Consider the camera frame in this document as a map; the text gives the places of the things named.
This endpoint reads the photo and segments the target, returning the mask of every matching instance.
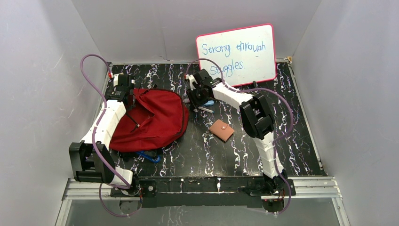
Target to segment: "red backpack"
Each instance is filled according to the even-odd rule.
[[[133,93],[136,106],[119,121],[110,148],[120,152],[152,150],[183,135],[189,112],[177,93],[165,89],[134,89]]]

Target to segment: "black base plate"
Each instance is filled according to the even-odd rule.
[[[294,182],[287,180],[291,195],[296,195]],[[263,177],[207,177],[176,178],[153,177],[139,178],[143,189],[143,208],[162,206],[247,206],[261,208],[259,196],[269,195],[262,192],[243,192],[248,185],[263,187]],[[127,197],[120,190],[111,190],[111,197]]]

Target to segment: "white plastic panel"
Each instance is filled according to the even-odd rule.
[[[82,138],[82,141],[84,141],[86,144],[92,144],[93,143],[92,142],[93,129],[94,129],[94,127],[97,127],[96,134],[95,134],[96,142],[100,141],[109,150],[110,149],[110,141],[112,139],[113,133],[115,132],[115,129],[116,129],[120,119],[125,115],[126,108],[125,108],[123,102],[118,102],[117,100],[108,100],[107,101],[107,110],[105,111],[105,114],[102,117],[98,126],[96,126],[96,123],[97,123],[103,109],[104,109],[104,103],[103,103],[103,107],[101,108],[100,113],[98,114],[94,124],[92,125],[90,130],[87,132],[87,134]]]
[[[276,58],[292,56],[321,0],[72,0],[113,63],[189,62],[200,34],[274,27]]]
[[[80,59],[99,51],[71,1],[2,0],[0,52],[0,222],[54,225],[72,177],[69,145],[100,103]],[[103,62],[89,57],[84,67],[101,87]]]
[[[215,99],[224,101],[235,109],[239,110],[242,102],[252,99],[252,95],[248,93],[236,93],[228,90],[222,83],[217,84],[213,89]]]
[[[260,140],[258,138],[253,138],[256,147],[258,148],[259,156],[261,157],[262,160],[263,173],[270,178],[273,178],[278,175],[274,164],[274,149],[272,144],[273,139],[274,139],[274,133],[266,134],[263,140]],[[278,154],[276,155],[276,161],[277,161],[277,167],[279,168],[279,172],[281,173],[284,167],[280,162]]]
[[[324,0],[293,57],[321,161],[353,226],[399,222],[399,1]]]
[[[121,167],[115,167],[117,173],[119,173],[129,184],[132,184],[133,180],[133,172],[131,170],[122,169]],[[119,179],[118,176],[114,175],[110,185],[123,185],[125,186],[125,182]]]

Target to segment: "glass panel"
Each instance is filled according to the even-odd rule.
[[[132,212],[137,202],[105,200],[115,213]],[[177,206],[141,209],[128,218],[118,218],[107,213],[99,200],[73,200],[68,215],[69,226],[98,225],[268,225],[268,226],[338,226],[339,222],[331,198],[293,199],[286,212],[266,215],[263,209],[245,206]]]

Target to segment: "whiteboard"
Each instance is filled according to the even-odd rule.
[[[261,24],[223,32],[199,35],[196,39],[198,58],[215,61],[231,86],[269,81],[276,77],[273,26]],[[220,78],[220,70],[200,60],[212,78]]]

